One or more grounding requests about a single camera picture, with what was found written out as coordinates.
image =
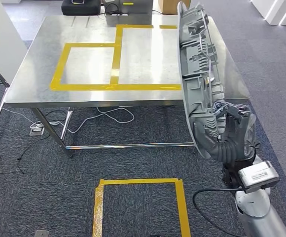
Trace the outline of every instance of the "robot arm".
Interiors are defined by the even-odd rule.
[[[286,227],[265,190],[276,184],[278,175],[270,162],[256,155],[256,116],[248,106],[224,100],[207,16],[199,4],[187,9],[183,2],[177,15],[179,69],[195,146],[203,157],[223,164],[223,180],[237,190],[233,195],[248,237],[286,237]]]

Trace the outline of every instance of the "yellow tape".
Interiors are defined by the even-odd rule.
[[[103,185],[100,183],[95,190],[92,237],[101,237],[103,232]]]
[[[178,206],[179,220],[182,237],[191,237],[189,221],[188,219],[187,206],[186,205],[185,191],[183,190],[183,180],[180,179],[175,183],[177,205]]]
[[[54,77],[52,78],[52,81],[50,84],[51,89],[56,89],[58,87],[58,85],[60,84],[60,79],[62,78],[63,72],[64,71],[67,59],[69,58],[70,50],[71,47],[69,47],[69,45],[64,45],[64,48],[63,49],[63,52],[57,63]]]
[[[152,29],[152,25],[116,25],[115,43],[66,43],[54,72],[50,88],[51,90],[181,90],[180,84],[118,84],[122,35],[124,28]],[[160,29],[177,29],[174,25],[160,25]],[[61,84],[63,72],[70,49],[72,47],[114,47],[110,84]]]
[[[181,90],[180,84],[57,84],[54,90]]]
[[[174,26],[174,25],[160,25],[159,26],[160,29],[177,29],[177,26]]]
[[[174,183],[176,189],[177,204],[182,237],[191,237],[189,222],[188,220],[187,207],[186,205],[185,192],[183,180],[177,178],[160,179],[121,179],[121,180],[103,180],[100,179],[98,187],[95,190],[94,207],[94,222],[92,237],[101,237],[103,229],[103,205],[103,186],[114,184],[151,184],[151,183]]]
[[[178,179],[116,179],[116,180],[101,180],[102,185],[111,185],[111,184],[152,184],[152,183],[175,183],[178,182]]]
[[[152,29],[154,26],[152,25],[128,25],[128,24],[118,24],[116,27],[121,28],[134,28],[134,29]]]
[[[115,46],[115,43],[66,43],[65,46],[69,48],[112,48]]]

